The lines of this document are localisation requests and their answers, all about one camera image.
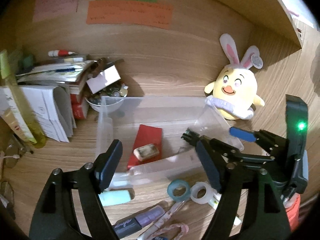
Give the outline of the mint green eraser case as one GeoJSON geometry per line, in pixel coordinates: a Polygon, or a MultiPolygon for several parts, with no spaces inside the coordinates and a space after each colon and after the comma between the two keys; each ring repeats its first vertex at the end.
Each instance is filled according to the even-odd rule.
{"type": "Polygon", "coordinates": [[[130,202],[131,195],[128,190],[104,191],[99,194],[99,199],[103,206],[114,206],[130,202]]]}

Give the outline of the pink paper note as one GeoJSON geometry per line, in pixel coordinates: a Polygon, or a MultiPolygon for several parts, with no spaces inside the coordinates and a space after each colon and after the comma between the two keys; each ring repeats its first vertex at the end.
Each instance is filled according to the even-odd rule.
{"type": "Polygon", "coordinates": [[[33,22],[77,11],[78,0],[35,0],[33,22]]]}

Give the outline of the pink patterned pen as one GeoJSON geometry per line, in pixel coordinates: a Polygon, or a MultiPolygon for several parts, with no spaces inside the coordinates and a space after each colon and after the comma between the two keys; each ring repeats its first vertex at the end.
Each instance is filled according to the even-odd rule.
{"type": "Polygon", "coordinates": [[[176,202],[162,217],[159,218],[152,226],[150,226],[145,232],[137,237],[137,239],[147,239],[157,230],[159,230],[171,217],[178,211],[184,204],[186,200],[182,202],[176,202]]]}

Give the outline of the orange paper note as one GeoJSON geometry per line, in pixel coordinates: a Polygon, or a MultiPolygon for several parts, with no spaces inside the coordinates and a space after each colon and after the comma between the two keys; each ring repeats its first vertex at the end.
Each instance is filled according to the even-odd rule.
{"type": "Polygon", "coordinates": [[[90,1],[87,24],[137,24],[169,29],[173,6],[134,0],[90,1]]]}

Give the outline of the red envelope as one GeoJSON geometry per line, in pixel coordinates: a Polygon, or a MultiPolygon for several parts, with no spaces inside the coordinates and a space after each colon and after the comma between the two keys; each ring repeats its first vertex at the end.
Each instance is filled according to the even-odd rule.
{"type": "Polygon", "coordinates": [[[159,155],[150,158],[145,161],[139,161],[133,154],[133,152],[130,154],[129,161],[127,162],[127,170],[134,166],[150,163],[153,161],[158,161],[162,159],[162,133],[163,129],[158,128],[158,127],[153,127],[153,126],[147,126],[141,124],[139,126],[135,142],[132,147],[132,151],[135,148],[138,148],[140,146],[144,146],[147,144],[154,144],[158,150],[159,150],[159,155]]]}

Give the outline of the teal tape roll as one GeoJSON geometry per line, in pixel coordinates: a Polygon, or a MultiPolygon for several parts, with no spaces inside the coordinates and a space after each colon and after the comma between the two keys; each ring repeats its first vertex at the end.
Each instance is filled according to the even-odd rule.
{"type": "Polygon", "coordinates": [[[190,186],[185,180],[175,179],[167,187],[168,196],[175,202],[183,202],[190,198],[190,186]]]}

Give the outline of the beige eraser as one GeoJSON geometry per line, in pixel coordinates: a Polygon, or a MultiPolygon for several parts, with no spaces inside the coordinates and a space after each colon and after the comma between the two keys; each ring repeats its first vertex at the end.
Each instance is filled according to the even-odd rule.
{"type": "Polygon", "coordinates": [[[154,144],[147,144],[135,148],[133,154],[139,161],[145,161],[159,155],[159,150],[154,144]]]}

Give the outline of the yellow chick plush toy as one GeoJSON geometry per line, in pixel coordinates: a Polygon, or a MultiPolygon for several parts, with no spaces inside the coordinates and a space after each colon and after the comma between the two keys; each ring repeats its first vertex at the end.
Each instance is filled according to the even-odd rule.
{"type": "Polygon", "coordinates": [[[215,107],[227,120],[249,120],[254,116],[253,106],[265,105],[257,95],[258,84],[251,67],[261,69],[263,60],[256,46],[250,46],[240,60],[234,39],[229,34],[220,36],[221,47],[229,59],[217,79],[204,88],[206,103],[215,107]]]}

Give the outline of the yellow-green spray bottle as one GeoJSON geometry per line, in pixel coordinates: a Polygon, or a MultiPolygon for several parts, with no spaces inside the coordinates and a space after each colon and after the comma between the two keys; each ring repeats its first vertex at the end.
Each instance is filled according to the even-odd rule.
{"type": "Polygon", "coordinates": [[[32,144],[35,148],[43,148],[46,145],[46,137],[28,100],[17,84],[15,74],[11,71],[6,50],[1,51],[1,78],[4,82],[3,91],[6,101],[15,119],[14,132],[24,142],[32,144]]]}

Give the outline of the red book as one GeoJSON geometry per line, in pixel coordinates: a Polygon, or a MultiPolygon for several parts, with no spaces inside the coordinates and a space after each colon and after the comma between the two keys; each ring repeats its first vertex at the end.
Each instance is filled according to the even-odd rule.
{"type": "Polygon", "coordinates": [[[76,120],[84,120],[87,118],[89,103],[86,101],[87,85],[79,92],[79,94],[71,93],[71,104],[73,116],[76,120]]]}

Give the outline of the white bowl of trinkets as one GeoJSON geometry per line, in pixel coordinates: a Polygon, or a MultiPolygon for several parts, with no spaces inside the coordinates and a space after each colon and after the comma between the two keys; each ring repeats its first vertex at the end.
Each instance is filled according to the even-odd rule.
{"type": "Polygon", "coordinates": [[[85,100],[96,111],[100,112],[101,105],[106,106],[108,112],[117,110],[127,97],[129,87],[122,81],[117,81],[95,94],[89,93],[85,100]]]}

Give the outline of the purple silver lipstick tube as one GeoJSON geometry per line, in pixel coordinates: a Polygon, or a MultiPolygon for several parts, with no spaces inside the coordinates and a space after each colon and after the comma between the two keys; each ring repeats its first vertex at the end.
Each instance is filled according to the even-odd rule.
{"type": "Polygon", "coordinates": [[[152,222],[155,222],[164,214],[165,210],[163,207],[157,205],[148,211],[136,215],[135,217],[127,218],[122,222],[114,224],[113,229],[116,235],[122,239],[140,231],[142,228],[152,222]]]}

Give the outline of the red and white marker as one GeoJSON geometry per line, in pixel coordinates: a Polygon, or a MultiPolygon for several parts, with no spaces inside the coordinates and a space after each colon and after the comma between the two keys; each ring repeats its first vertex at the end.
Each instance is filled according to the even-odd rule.
{"type": "Polygon", "coordinates": [[[76,52],[73,51],[68,51],[68,50],[50,50],[48,51],[48,56],[49,57],[65,57],[65,56],[71,56],[71,55],[76,55],[76,52]]]}

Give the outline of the clear plastic storage bin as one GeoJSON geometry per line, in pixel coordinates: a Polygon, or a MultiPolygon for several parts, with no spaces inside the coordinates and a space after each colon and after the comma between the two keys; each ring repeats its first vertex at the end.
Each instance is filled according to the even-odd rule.
{"type": "Polygon", "coordinates": [[[114,139],[123,145],[109,188],[130,188],[202,172],[194,148],[181,138],[187,129],[244,149],[240,140],[229,134],[227,121],[204,97],[102,97],[96,154],[105,152],[114,139]]]}

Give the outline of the stack of papers and booklets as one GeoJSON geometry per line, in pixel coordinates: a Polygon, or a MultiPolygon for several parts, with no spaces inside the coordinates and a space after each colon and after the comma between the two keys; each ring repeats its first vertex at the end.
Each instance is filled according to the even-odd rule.
{"type": "Polygon", "coordinates": [[[39,65],[28,73],[16,75],[17,82],[54,81],[74,83],[80,81],[98,63],[97,60],[89,60],[86,55],[60,59],[61,62],[39,65]]]}

